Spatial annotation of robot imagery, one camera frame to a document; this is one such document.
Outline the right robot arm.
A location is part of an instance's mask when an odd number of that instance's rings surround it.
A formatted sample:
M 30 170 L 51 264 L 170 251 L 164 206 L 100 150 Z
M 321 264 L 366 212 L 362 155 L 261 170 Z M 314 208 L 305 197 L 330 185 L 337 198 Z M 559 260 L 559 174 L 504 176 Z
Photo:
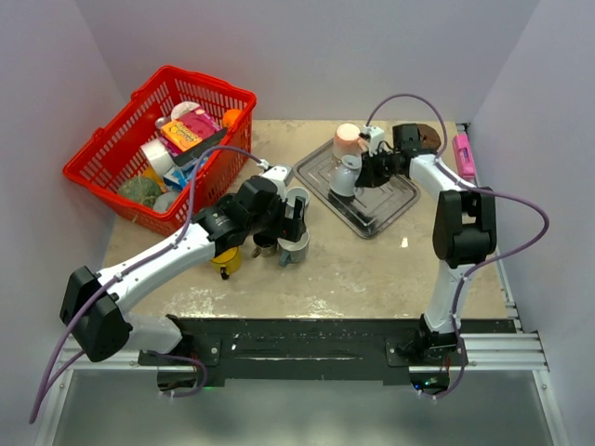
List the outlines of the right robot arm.
M 396 348 L 404 358 L 433 365 L 464 349 L 460 310 L 469 292 L 471 270 L 496 249 L 495 198 L 455 174 L 436 150 L 425 148 L 416 125 L 399 125 L 392 148 L 384 146 L 384 131 L 377 126 L 363 126 L 359 138 L 366 150 L 358 187 L 407 177 L 436 203 L 432 246 L 439 270 L 433 295 L 416 330 Z

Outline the pink snack packet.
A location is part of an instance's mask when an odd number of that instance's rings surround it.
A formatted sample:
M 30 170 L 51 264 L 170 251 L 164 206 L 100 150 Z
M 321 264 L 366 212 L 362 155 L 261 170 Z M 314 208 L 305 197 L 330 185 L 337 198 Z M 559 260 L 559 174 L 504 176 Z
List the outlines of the pink snack packet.
M 221 130 L 221 126 L 215 119 L 198 103 L 182 102 L 174 107 L 170 118 L 181 122 L 194 135 L 206 139 Z

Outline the blue white carton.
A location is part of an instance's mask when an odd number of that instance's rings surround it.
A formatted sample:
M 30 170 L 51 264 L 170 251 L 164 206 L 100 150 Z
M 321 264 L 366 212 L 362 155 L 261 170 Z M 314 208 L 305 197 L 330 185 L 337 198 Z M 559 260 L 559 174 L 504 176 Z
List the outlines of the blue white carton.
M 170 167 L 163 175 L 162 180 L 166 188 L 170 191 L 182 192 L 192 180 L 192 172 L 196 165 L 202 168 L 207 162 L 208 157 L 202 160 L 193 159 L 183 166 L 174 165 Z

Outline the small maroon cup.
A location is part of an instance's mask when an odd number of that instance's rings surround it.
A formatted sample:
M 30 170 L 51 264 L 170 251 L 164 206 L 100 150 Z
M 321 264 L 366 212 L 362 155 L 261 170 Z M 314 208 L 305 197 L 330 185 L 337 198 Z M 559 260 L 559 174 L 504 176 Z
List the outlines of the small maroon cup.
M 265 236 L 263 234 L 254 234 L 253 242 L 255 248 L 251 254 L 252 258 L 257 258 L 259 256 L 273 256 L 277 251 L 278 242 L 276 238 Z

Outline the dark blue-grey mug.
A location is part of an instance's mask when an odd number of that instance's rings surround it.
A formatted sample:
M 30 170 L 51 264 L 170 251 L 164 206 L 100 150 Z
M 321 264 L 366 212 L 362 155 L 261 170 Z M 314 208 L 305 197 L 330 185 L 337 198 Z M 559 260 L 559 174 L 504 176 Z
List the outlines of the dark blue-grey mug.
M 278 246 L 281 256 L 278 265 L 281 268 L 287 267 L 289 264 L 298 264 L 306 259 L 310 246 L 310 232 L 305 230 L 301 238 L 297 242 L 290 242 L 285 239 L 278 240 Z

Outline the green melon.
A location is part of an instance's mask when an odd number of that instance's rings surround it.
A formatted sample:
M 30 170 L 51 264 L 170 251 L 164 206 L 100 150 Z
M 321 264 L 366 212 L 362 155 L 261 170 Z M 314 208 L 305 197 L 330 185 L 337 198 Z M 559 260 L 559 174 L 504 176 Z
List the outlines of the green melon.
M 152 208 L 162 191 L 158 183 L 147 177 L 132 177 L 118 189 L 117 194 L 133 203 Z

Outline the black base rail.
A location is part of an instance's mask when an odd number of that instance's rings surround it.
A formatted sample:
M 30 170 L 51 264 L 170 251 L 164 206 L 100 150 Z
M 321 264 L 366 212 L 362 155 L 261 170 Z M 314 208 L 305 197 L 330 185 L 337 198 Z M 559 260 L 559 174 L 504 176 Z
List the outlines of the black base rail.
M 450 334 L 424 335 L 416 319 L 224 319 L 179 318 L 183 333 L 170 359 L 139 354 L 142 366 L 159 366 L 160 388 L 189 387 L 175 367 L 196 358 L 207 385 L 232 379 L 380 381 L 407 385 L 414 368 L 467 364 Z

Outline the grey mug white base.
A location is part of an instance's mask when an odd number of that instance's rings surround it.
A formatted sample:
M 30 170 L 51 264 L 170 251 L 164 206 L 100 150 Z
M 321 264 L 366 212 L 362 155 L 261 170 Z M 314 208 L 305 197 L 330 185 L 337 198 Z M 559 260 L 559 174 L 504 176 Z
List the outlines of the grey mug white base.
M 342 156 L 331 175 L 330 190 L 340 197 L 353 197 L 357 179 L 362 171 L 362 165 L 360 155 L 346 154 Z

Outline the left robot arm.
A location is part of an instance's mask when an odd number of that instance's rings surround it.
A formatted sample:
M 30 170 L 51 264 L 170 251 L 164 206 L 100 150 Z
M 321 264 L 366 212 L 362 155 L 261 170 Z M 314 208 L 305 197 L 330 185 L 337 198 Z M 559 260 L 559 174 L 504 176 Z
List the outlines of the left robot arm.
M 194 266 L 208 263 L 253 234 L 297 242 L 306 232 L 304 199 L 289 200 L 281 180 L 254 176 L 240 189 L 201 209 L 188 226 L 139 255 L 68 280 L 60 318 L 93 362 L 121 350 L 155 351 L 172 364 L 192 355 L 192 341 L 167 316 L 135 315 L 133 307 Z

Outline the orange snack packet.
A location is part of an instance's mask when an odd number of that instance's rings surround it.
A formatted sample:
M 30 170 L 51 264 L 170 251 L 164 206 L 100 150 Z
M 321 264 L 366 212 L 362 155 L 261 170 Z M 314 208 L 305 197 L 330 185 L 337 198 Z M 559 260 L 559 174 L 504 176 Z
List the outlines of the orange snack packet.
M 161 127 L 162 136 L 180 152 L 189 151 L 203 141 L 203 138 L 190 130 L 179 120 L 172 120 Z

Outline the pink white mug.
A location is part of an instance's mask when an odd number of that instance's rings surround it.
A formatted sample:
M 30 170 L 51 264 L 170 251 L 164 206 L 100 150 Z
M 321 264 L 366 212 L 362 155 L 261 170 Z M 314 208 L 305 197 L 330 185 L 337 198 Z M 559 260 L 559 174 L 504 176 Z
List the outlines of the pink white mug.
M 362 153 L 360 133 L 360 128 L 355 124 L 339 125 L 333 137 L 333 155 L 338 160 L 345 155 L 360 155 Z

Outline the white cup brown lid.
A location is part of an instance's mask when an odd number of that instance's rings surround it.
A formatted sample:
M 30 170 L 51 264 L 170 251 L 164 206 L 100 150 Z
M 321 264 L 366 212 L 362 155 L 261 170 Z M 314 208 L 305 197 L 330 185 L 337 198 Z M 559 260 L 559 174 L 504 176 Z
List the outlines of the white cup brown lid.
M 426 124 L 418 124 L 417 129 L 423 149 L 437 151 L 442 146 L 442 140 L 438 132 Z

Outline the blue speckled mug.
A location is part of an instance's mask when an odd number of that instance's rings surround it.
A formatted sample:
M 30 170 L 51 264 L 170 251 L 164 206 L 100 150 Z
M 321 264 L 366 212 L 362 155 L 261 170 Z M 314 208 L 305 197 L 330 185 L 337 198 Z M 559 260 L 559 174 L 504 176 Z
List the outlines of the blue speckled mug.
M 301 200 L 303 202 L 303 210 L 304 212 L 307 212 L 310 205 L 311 196 L 305 188 L 293 187 L 287 191 L 286 199 L 287 205 L 291 210 L 295 208 L 297 201 Z

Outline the yellow mug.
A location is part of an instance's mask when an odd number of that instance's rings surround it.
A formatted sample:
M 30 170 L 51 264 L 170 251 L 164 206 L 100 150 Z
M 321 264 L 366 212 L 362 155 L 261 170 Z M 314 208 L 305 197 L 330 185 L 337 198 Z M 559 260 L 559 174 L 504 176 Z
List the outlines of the yellow mug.
M 219 277 L 223 281 L 227 281 L 242 265 L 241 251 L 238 247 L 233 247 L 221 255 L 212 258 L 210 264 Z

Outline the metal tray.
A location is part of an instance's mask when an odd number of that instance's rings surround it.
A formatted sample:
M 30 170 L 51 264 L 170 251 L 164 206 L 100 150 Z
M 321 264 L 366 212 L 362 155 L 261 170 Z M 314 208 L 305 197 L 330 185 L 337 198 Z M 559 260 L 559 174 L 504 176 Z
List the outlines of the metal tray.
M 358 190 L 341 197 L 330 190 L 338 159 L 332 154 L 333 140 L 306 155 L 295 166 L 296 177 L 350 229 L 363 239 L 375 238 L 419 200 L 419 189 L 402 177 L 392 177 L 379 188 Z

